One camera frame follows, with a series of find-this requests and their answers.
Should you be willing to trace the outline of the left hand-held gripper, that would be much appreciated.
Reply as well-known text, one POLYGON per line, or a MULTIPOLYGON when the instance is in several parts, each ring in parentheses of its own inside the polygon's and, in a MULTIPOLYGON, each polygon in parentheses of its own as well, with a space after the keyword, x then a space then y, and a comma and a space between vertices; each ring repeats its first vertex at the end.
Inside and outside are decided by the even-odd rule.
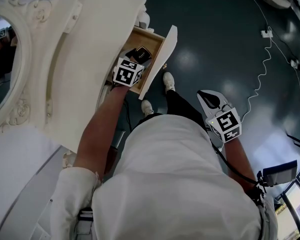
POLYGON ((152 63, 152 59, 148 59, 141 65, 135 61, 136 49, 128 51, 124 58, 119 58, 117 65, 114 67, 113 82, 124 86, 132 87, 141 79, 143 71, 152 63))

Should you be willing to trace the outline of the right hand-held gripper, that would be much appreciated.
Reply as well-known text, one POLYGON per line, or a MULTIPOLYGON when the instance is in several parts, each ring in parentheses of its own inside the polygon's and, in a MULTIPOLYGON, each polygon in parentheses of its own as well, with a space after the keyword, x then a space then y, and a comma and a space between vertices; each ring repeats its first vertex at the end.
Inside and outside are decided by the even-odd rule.
POLYGON ((198 90, 197 98, 207 117, 207 125, 224 144, 242 134, 237 110, 222 93, 213 90, 198 90))

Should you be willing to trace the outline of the small black box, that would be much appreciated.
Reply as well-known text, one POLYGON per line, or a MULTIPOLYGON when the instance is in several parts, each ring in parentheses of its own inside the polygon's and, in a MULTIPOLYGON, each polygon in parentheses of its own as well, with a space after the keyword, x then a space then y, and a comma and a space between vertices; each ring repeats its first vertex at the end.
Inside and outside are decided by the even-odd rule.
POLYGON ((139 64, 143 64, 152 58, 152 54, 147 48, 141 46, 135 51, 133 57, 139 64))

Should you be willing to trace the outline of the wooden drawer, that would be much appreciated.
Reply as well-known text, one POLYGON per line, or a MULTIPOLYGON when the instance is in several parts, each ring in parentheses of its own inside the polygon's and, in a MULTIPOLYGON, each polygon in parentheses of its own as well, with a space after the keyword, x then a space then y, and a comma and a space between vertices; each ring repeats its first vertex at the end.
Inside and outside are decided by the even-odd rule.
POLYGON ((152 60, 142 74, 139 83, 130 89, 139 95, 139 100, 143 100, 156 75, 174 51, 177 40, 178 28, 175 25, 170 27, 165 37, 133 25, 111 31, 105 36, 105 41, 101 45, 103 48, 101 73, 99 74, 101 84, 104 85, 106 80, 110 79, 121 52, 143 46, 151 53, 152 60))

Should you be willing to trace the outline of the person's left forearm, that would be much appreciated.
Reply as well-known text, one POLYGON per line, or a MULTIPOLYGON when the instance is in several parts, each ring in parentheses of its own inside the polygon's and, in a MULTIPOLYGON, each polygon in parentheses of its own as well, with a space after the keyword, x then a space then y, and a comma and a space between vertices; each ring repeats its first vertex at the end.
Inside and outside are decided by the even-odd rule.
POLYGON ((81 136, 74 167, 84 168, 103 177, 107 156, 124 103, 128 86, 110 91, 81 136))

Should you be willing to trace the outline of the person's right forearm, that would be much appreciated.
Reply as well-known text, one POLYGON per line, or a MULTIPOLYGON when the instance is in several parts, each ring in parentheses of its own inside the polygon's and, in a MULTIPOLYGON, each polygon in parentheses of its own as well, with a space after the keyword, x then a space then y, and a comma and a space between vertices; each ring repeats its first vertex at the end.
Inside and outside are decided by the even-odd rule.
MULTIPOLYGON (((234 138, 224 144, 225 156, 227 162, 232 165, 239 173, 245 177, 256 180, 254 172, 251 168, 248 157, 245 153, 245 150, 239 140, 239 138, 234 138)), ((248 190, 254 187, 254 183, 250 183, 240 176, 236 175, 231 170, 228 172, 229 177, 235 180, 238 184, 241 185, 243 190, 247 192, 248 190)))

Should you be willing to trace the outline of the cream ornate dressing table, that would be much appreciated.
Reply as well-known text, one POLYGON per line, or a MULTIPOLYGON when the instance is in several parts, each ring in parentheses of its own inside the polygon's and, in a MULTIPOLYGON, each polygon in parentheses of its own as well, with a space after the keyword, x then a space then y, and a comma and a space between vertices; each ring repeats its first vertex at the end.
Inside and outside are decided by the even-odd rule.
POLYGON ((76 152, 80 138, 112 82, 99 79, 111 31, 149 27, 147 0, 0 0, 0 17, 17 33, 19 70, 0 109, 0 133, 29 122, 76 152))

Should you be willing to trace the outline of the oval mirror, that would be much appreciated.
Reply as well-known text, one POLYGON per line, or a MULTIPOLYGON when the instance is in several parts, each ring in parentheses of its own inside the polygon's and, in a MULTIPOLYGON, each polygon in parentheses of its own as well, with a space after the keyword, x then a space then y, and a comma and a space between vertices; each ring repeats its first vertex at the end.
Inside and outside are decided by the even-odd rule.
POLYGON ((0 16, 0 109, 14 88, 19 70, 18 35, 12 24, 0 16))

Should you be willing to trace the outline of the person's black trousers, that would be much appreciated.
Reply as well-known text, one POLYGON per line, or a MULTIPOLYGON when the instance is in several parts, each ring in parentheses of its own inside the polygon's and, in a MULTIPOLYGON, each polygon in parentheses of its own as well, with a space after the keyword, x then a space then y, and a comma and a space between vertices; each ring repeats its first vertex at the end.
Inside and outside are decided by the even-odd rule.
MULTIPOLYGON (((203 120, 202 114, 198 112, 190 103, 188 103, 184 98, 182 98, 176 91, 169 90, 166 95, 167 101, 167 115, 176 115, 188 118, 198 125, 200 125, 204 130, 206 130, 205 122, 203 120)), ((161 113, 155 113, 144 117, 139 121, 136 126, 144 123, 145 121, 161 116, 161 113)))

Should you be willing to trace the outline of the person's right white shoe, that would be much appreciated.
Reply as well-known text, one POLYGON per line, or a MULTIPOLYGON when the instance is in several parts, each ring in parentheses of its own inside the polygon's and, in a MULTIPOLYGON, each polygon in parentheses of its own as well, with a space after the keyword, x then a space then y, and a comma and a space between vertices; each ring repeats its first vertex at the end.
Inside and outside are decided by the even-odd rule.
POLYGON ((173 75, 170 72, 165 72, 163 74, 163 84, 165 86, 165 92, 176 91, 175 89, 175 80, 173 75))

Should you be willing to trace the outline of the person's white shoe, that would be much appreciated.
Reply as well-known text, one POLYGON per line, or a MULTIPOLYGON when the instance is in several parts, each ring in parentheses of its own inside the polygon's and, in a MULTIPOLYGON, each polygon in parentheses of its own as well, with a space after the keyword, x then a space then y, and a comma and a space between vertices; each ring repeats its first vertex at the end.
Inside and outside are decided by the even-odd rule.
POLYGON ((163 84, 165 86, 165 92, 176 91, 175 89, 175 80, 173 75, 170 72, 165 72, 163 74, 163 84))
POLYGON ((151 103, 146 99, 141 102, 141 111, 145 117, 154 114, 151 103))

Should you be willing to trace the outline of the person's left white shoe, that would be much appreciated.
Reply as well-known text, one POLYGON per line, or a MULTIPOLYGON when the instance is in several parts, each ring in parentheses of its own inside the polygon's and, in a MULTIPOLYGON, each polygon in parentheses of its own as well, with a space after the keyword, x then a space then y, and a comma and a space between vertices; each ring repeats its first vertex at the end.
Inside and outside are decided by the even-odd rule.
POLYGON ((141 111, 145 117, 154 114, 151 103, 146 99, 141 102, 141 111))

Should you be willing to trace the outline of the person's white shirt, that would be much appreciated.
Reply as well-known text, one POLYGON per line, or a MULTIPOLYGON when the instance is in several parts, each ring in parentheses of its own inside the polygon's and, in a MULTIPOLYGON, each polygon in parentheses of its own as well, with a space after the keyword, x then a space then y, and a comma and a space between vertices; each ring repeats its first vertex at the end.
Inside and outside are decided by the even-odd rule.
POLYGON ((63 169, 52 197, 51 240, 72 240, 91 207, 97 240, 277 240, 271 198, 256 205, 227 176, 206 131, 177 115, 155 116, 125 142, 113 176, 63 169))

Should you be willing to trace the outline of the small mounted screen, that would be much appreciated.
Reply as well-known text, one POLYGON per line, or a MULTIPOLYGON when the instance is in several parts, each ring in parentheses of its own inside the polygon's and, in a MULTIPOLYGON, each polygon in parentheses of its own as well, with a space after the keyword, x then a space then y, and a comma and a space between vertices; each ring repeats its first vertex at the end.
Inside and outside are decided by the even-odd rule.
POLYGON ((274 187, 292 182, 297 177, 297 169, 297 160, 264 168, 257 173, 258 183, 263 187, 274 187))

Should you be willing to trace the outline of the computer monitor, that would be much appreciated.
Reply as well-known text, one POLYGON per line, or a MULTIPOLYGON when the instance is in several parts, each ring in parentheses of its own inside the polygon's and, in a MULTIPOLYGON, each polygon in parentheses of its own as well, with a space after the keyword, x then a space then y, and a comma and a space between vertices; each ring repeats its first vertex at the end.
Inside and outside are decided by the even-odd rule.
POLYGON ((277 200, 277 240, 300 240, 300 171, 277 200))

